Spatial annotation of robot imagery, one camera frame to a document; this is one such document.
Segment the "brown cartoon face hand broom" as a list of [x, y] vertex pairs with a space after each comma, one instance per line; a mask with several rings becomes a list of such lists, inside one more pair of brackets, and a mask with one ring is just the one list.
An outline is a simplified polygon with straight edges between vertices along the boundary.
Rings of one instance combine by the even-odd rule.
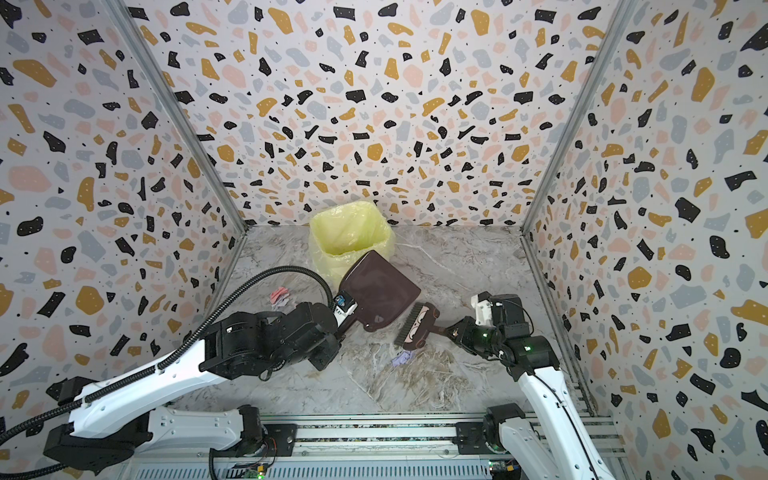
[[416, 302], [394, 339], [394, 345], [406, 351], [415, 351], [426, 345], [430, 334], [444, 336], [446, 328], [436, 325], [439, 316], [440, 312], [434, 304]]

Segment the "dark brown plastic dustpan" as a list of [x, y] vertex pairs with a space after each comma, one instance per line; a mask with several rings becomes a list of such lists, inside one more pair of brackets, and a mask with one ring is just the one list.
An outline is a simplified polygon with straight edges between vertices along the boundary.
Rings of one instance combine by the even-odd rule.
[[357, 301], [356, 310], [346, 318], [336, 315], [337, 336], [342, 340], [355, 322], [367, 332], [390, 325], [421, 293], [421, 289], [377, 251], [365, 253], [347, 271], [339, 290]]

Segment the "cream bin with green bag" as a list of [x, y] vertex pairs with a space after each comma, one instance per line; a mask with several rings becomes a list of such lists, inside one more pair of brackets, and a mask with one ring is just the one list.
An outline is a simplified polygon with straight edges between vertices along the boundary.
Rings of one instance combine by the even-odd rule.
[[326, 209], [309, 223], [309, 254], [316, 271], [336, 289], [363, 255], [375, 250], [389, 260], [395, 235], [376, 205], [354, 201]]

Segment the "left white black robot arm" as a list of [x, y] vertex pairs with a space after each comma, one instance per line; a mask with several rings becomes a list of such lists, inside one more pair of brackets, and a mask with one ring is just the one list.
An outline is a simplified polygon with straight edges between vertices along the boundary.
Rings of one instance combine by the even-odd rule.
[[134, 454], [158, 449], [212, 449], [249, 456], [268, 444], [257, 408], [182, 412], [168, 402], [240, 377], [268, 380], [307, 360], [321, 371], [335, 358], [344, 317], [336, 307], [302, 302], [288, 314], [236, 312], [210, 325], [178, 359], [165, 356], [148, 376], [122, 375], [87, 386], [66, 424], [48, 435], [44, 454], [66, 467], [100, 473]]

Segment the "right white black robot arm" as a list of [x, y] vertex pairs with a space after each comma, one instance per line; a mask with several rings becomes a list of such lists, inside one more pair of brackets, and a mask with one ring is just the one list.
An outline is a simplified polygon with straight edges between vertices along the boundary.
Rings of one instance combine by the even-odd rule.
[[544, 432], [540, 437], [516, 403], [491, 407], [484, 419], [489, 449], [509, 453], [529, 479], [612, 479], [571, 398], [550, 342], [533, 333], [515, 294], [482, 292], [466, 316], [439, 333], [464, 351], [497, 362], [520, 388]]

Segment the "purple paper scrap centre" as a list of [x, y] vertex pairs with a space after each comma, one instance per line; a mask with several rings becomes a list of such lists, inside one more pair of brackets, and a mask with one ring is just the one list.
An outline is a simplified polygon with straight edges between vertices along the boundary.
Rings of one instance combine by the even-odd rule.
[[408, 362], [410, 362], [415, 356], [415, 353], [413, 351], [401, 351], [392, 361], [391, 365], [393, 367], [399, 367], [406, 365]]

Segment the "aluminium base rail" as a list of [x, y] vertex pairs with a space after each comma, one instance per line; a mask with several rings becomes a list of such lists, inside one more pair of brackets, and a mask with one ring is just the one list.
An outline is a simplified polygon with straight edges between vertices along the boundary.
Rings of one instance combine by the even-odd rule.
[[524, 479], [484, 442], [479, 414], [269, 415], [278, 453], [216, 458], [203, 450], [134, 456], [115, 479]]

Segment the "right aluminium corner post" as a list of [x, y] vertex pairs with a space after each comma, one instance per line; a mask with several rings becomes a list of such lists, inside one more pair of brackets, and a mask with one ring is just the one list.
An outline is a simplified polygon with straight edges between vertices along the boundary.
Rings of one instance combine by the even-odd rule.
[[596, 52], [592, 67], [586, 76], [579, 95], [576, 97], [575, 105], [565, 123], [562, 135], [554, 150], [552, 160], [541, 176], [541, 182], [521, 227], [523, 238], [526, 238], [528, 233], [534, 229], [536, 217], [543, 209], [546, 202], [547, 192], [555, 183], [556, 174], [565, 161], [566, 154], [575, 139], [582, 119], [590, 108], [591, 101], [619, 42], [620, 35], [633, 15], [636, 6], [637, 1], [635, 0], [621, 0], [617, 2], [616, 10], [607, 26], [605, 38], [602, 40], [601, 45]]

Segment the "aluminium corner post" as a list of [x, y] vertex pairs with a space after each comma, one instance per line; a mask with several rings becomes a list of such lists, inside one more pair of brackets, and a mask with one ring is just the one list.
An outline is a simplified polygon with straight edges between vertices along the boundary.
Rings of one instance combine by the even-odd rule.
[[205, 175], [210, 188], [220, 201], [223, 211], [229, 216], [236, 230], [240, 234], [245, 234], [248, 226], [240, 217], [236, 205], [227, 193], [214, 165], [210, 162], [202, 142], [176, 100], [172, 88], [165, 81], [160, 66], [152, 55], [146, 41], [141, 36], [139, 28], [133, 22], [125, 2], [104, 1], [104, 4], [107, 15], [125, 39], [131, 53], [143, 69], [148, 83], [154, 89], [158, 100], [176, 127], [181, 139], [191, 149], [192, 155]]
[[579, 95], [576, 97], [575, 105], [565, 123], [562, 135], [554, 150], [552, 160], [541, 176], [541, 182], [521, 227], [523, 238], [526, 238], [528, 233], [534, 229], [536, 217], [543, 209], [546, 202], [547, 192], [555, 183], [556, 174], [565, 161], [566, 154], [575, 139], [582, 119], [590, 108], [591, 101], [619, 42], [620, 35], [633, 15], [636, 6], [637, 1], [635, 0], [621, 0], [617, 2], [616, 10], [607, 26], [605, 38], [602, 40], [601, 45], [596, 52], [592, 67], [586, 76]]

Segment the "left aluminium corner post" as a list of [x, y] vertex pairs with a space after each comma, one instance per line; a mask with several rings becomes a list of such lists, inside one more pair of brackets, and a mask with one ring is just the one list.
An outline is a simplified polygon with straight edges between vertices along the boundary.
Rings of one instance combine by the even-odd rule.
[[125, 39], [131, 53], [143, 69], [148, 83], [154, 89], [158, 100], [176, 127], [181, 139], [191, 149], [192, 155], [205, 175], [210, 188], [220, 201], [223, 211], [229, 216], [236, 230], [240, 234], [245, 234], [248, 226], [240, 217], [236, 205], [227, 193], [214, 165], [210, 162], [202, 142], [176, 100], [172, 88], [165, 81], [160, 66], [152, 55], [146, 41], [141, 36], [139, 28], [133, 22], [125, 2], [104, 1], [104, 4], [107, 15]]

